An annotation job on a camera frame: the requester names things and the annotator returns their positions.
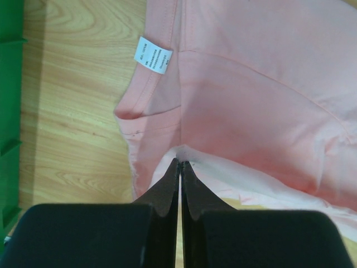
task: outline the pink fabric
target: pink fabric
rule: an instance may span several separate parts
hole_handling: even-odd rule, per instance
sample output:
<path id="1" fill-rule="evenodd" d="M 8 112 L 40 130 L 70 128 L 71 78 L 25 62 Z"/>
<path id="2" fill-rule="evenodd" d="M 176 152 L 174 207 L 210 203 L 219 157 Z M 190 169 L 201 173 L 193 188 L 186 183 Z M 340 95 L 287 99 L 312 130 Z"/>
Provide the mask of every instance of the pink fabric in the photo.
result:
<path id="1" fill-rule="evenodd" d="M 357 210 L 354 8 L 148 0 L 146 20 L 145 38 L 173 54 L 165 75 L 138 65 L 115 109 L 135 197 L 165 153 L 187 145 Z"/>

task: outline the light wood floor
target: light wood floor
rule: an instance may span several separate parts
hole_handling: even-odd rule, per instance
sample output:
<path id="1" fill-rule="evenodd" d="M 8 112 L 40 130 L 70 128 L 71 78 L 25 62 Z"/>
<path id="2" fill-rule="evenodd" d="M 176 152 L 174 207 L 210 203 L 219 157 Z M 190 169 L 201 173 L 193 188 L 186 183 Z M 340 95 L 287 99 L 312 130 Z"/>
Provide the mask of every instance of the light wood floor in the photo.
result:
<path id="1" fill-rule="evenodd" d="M 25 0 L 24 211 L 39 203 L 132 200 L 127 146 L 112 111 L 136 65 L 145 9 L 145 0 Z M 357 260 L 356 244 L 348 246 Z"/>

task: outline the clothing label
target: clothing label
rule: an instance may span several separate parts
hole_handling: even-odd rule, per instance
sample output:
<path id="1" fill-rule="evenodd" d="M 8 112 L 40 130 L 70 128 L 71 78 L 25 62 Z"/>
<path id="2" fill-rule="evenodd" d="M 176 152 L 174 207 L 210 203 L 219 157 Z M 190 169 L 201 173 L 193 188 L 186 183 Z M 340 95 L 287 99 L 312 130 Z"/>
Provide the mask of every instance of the clothing label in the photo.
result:
<path id="1" fill-rule="evenodd" d="M 134 60 L 152 71 L 164 74 L 171 55 L 172 51 L 162 49 L 144 37 L 140 37 Z"/>

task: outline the t-shirt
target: t-shirt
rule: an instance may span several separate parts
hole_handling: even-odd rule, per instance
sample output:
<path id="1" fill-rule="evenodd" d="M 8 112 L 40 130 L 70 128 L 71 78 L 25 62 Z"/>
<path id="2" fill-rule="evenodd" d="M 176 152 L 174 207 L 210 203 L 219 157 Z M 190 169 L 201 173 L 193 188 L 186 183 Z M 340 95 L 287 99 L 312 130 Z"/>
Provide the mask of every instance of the t-shirt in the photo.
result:
<path id="1" fill-rule="evenodd" d="M 236 165 L 215 165 L 228 184 L 200 172 L 214 192 L 224 180 L 239 199 L 244 181 L 249 204 L 269 207 L 255 175 L 242 176 L 249 168 L 279 182 L 267 183 L 275 200 L 284 185 L 302 194 L 290 207 L 316 198 L 357 233 L 356 25 L 357 10 L 340 0 L 148 0 L 144 36 L 173 52 L 164 75 L 138 64 L 114 111 L 134 196 L 185 145 L 197 152 L 185 160 Z"/>

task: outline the green plastic bin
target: green plastic bin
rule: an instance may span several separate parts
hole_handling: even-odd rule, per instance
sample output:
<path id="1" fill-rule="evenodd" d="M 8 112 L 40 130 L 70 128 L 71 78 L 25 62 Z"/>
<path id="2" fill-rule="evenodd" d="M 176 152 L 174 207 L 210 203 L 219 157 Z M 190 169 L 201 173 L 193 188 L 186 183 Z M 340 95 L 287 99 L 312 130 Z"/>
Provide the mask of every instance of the green plastic bin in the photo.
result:
<path id="1" fill-rule="evenodd" d="M 23 0 L 0 0 L 0 252 L 20 211 L 22 32 Z"/>

